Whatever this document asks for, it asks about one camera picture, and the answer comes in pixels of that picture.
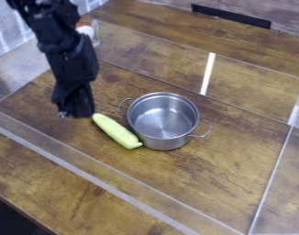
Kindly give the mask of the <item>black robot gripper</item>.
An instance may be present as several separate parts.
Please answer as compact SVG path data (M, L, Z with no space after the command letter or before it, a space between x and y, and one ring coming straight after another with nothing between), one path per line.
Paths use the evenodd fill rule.
M69 0L6 0L37 38L54 76L52 103L60 118L89 118L94 113L90 83L97 78L97 56L89 36L77 29L78 8Z

